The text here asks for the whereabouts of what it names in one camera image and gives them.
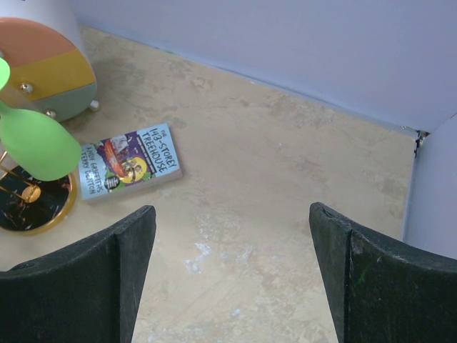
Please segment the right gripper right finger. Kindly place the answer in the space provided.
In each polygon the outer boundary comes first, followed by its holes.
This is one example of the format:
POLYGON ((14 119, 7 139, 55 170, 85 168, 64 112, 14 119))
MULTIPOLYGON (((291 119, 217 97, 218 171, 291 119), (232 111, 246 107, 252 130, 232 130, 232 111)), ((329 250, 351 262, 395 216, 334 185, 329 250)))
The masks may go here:
POLYGON ((362 226, 320 202, 313 245, 339 342, 455 342, 456 260, 362 226))

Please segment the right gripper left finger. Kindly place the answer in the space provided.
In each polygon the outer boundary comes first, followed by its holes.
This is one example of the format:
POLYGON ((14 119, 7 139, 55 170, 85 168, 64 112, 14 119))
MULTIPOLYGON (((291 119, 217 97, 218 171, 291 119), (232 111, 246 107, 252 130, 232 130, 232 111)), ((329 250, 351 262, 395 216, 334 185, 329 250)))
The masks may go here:
POLYGON ((1 273, 2 342, 131 342, 156 234, 143 206, 1 273))

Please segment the green goblet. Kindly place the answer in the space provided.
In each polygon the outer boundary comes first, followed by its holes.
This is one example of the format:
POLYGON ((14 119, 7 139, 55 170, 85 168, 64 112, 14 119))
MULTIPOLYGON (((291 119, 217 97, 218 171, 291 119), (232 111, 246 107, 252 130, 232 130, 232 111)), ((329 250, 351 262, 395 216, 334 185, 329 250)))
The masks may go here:
POLYGON ((49 182, 70 174, 81 158, 81 145, 50 116, 1 102, 1 143, 33 178, 49 182))

